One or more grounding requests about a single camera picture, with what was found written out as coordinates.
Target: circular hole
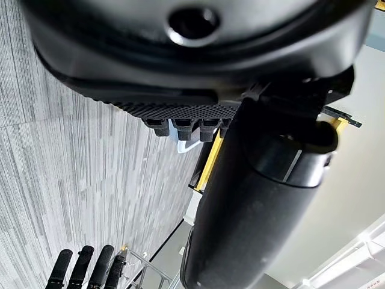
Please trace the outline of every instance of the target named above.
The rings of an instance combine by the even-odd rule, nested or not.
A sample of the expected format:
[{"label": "circular hole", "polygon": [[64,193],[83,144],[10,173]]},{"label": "circular hole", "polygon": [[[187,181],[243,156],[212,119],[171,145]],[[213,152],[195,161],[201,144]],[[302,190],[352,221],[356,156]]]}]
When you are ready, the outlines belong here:
[{"label": "circular hole", "polygon": [[186,40],[201,40],[216,31],[220,21],[208,8],[184,8],[175,11],[168,19],[168,24],[174,32]]}]

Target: white wall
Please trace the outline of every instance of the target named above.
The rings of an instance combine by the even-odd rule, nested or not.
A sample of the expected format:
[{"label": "white wall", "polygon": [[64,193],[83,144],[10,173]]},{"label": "white wall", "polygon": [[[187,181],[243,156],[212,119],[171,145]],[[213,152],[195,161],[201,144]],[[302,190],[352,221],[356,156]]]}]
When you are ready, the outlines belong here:
[{"label": "white wall", "polygon": [[291,287],[385,213],[385,53],[364,46],[351,96],[332,106],[363,123],[337,155],[295,234],[268,274]]}]

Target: black mechanical part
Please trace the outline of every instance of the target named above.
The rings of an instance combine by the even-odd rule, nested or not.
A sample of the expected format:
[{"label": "black mechanical part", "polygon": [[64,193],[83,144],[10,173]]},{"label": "black mechanical part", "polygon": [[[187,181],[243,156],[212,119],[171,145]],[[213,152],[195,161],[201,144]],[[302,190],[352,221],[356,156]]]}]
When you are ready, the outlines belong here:
[{"label": "black mechanical part", "polygon": [[[264,1],[254,0],[238,0],[236,4],[231,1],[215,0],[203,2],[148,0],[146,5],[151,9],[143,9],[141,2],[135,0],[110,0],[108,5],[103,0],[74,0],[73,3],[79,9],[83,9],[84,13],[98,15],[110,26],[126,33],[127,37],[136,37],[160,45],[170,43],[167,37],[167,28],[170,26],[176,31],[178,31],[177,24],[187,26],[181,29],[181,35],[186,38],[206,36],[217,27],[217,19],[221,18],[223,20],[220,31],[217,31],[218,35],[213,43],[218,45],[274,30],[312,8],[316,0],[286,0],[281,5],[276,2],[267,4]],[[212,19],[212,16],[205,15],[206,9],[215,12],[216,17]],[[170,16],[180,16],[189,20],[188,23],[183,21],[172,25]]]},{"label": "black mechanical part", "polygon": [[142,119],[144,124],[152,128],[158,137],[168,137],[170,135],[170,128],[167,119]]},{"label": "black mechanical part", "polygon": [[100,286],[103,284],[106,271],[109,266],[109,261],[111,259],[113,252],[114,252],[114,247],[112,247],[111,245],[106,245],[103,247],[96,261],[95,268],[92,271],[87,288],[97,289],[97,288],[100,288]]},{"label": "black mechanical part", "polygon": [[82,283],[84,281],[85,274],[87,272],[88,265],[91,261],[94,248],[91,246],[84,246],[80,252],[78,252],[79,257],[76,261],[76,264],[73,268],[69,283],[68,289],[81,289]]},{"label": "black mechanical part", "polygon": [[118,286],[119,278],[122,276],[123,267],[126,265],[124,256],[117,255],[114,258],[114,262],[109,270],[105,289],[116,289]]},{"label": "black mechanical part", "polygon": [[172,12],[166,32],[178,45],[201,47],[216,41],[219,26],[219,17],[212,9],[190,7]]},{"label": "black mechanical part", "polygon": [[[109,93],[108,88],[116,83],[209,90],[221,104],[236,100],[235,89],[244,89],[261,76],[325,78],[347,69],[365,39],[374,4],[320,1],[295,19],[247,41],[187,49],[127,37],[98,18],[87,17],[71,1],[22,2],[36,49],[70,87],[77,81],[91,90],[96,84],[89,81],[102,81],[105,91],[99,95],[105,101],[115,98],[116,92]],[[154,92],[141,100],[160,103],[159,98]]]},{"label": "black mechanical part", "polygon": [[327,114],[328,116],[334,117],[338,119],[339,117],[345,119],[348,121],[350,125],[354,125],[356,128],[360,128],[362,126],[362,123],[355,121],[352,119],[352,116],[350,114],[344,113],[342,111],[336,110],[333,107],[324,107],[322,109],[322,112],[324,114]]},{"label": "black mechanical part", "polygon": [[70,264],[72,257],[72,251],[65,249],[59,253],[59,256],[56,260],[52,273],[48,279],[46,289],[61,289],[64,284],[64,277],[66,276],[66,271],[68,265]]},{"label": "black mechanical part", "polygon": [[220,126],[220,137],[224,138],[231,124],[231,119],[223,119]]},{"label": "black mechanical part", "polygon": [[316,116],[244,100],[223,141],[182,266],[185,288],[253,288],[313,199],[337,148]]}]

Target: metal frame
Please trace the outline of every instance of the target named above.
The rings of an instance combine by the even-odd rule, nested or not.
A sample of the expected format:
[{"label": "metal frame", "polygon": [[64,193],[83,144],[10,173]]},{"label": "metal frame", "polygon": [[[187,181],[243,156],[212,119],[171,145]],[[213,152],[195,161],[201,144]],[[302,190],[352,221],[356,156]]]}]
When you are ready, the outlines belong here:
[{"label": "metal frame", "polygon": [[[148,262],[146,259],[144,259],[141,255],[137,254],[133,250],[130,250],[129,248],[126,248],[126,250],[127,250],[127,259],[129,255],[132,255],[136,259],[138,259],[139,262],[141,263],[139,269],[132,275],[132,277],[129,279],[126,278],[128,279],[128,283],[126,283],[127,288],[129,288],[131,285],[131,286],[134,286],[135,289],[143,289],[142,285],[143,285],[144,277],[147,273],[147,269],[152,269],[155,273],[157,273],[161,277],[161,281],[159,283],[158,289],[162,289],[164,282],[166,281],[169,284],[168,289],[175,289],[180,283],[179,272],[174,278],[171,278],[169,277],[169,275],[162,272],[160,269],[155,267],[152,263]],[[140,276],[140,278],[139,278],[139,281],[137,282],[135,280],[138,276]]]}]

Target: silver metal bar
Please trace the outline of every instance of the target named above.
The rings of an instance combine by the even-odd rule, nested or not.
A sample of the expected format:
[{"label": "silver metal bar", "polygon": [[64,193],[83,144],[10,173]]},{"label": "silver metal bar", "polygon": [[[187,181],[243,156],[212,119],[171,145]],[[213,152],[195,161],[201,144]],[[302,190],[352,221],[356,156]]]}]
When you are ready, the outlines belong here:
[{"label": "silver metal bar", "polygon": [[163,284],[164,284],[164,278],[161,279],[158,289],[163,289]]},{"label": "silver metal bar", "polygon": [[132,284],[132,283],[134,282],[135,278],[140,274],[140,272],[142,271],[142,269],[144,268],[144,266],[145,266],[145,265],[142,264],[142,265],[140,266],[140,268],[135,272],[135,274],[132,275],[131,279],[129,279],[129,281],[128,281],[128,284],[129,284],[129,285]]},{"label": "silver metal bar", "polygon": [[171,284],[170,284],[168,289],[176,289],[176,287],[178,286],[178,284],[180,282],[179,274],[180,274],[180,272],[178,272],[178,274],[175,276],[175,278],[171,282]]},{"label": "silver metal bar", "polygon": [[128,249],[128,251],[133,255],[135,256],[136,258],[138,258],[142,264],[145,263],[145,265],[147,267],[150,267],[152,270],[154,270],[155,272],[157,272],[157,274],[161,275],[161,277],[163,277],[164,279],[168,280],[168,281],[172,281],[173,278],[167,276],[165,273],[163,273],[162,271],[160,271],[158,268],[156,268],[153,264],[151,264],[150,262],[148,262],[146,259],[144,259],[142,256],[138,255],[137,253],[135,253],[134,251],[131,251],[130,249]]},{"label": "silver metal bar", "polygon": [[143,280],[144,280],[144,275],[146,275],[146,271],[147,271],[147,266],[144,266],[144,268],[143,268],[143,270],[142,270],[142,274],[140,275],[139,289],[142,288]]}]

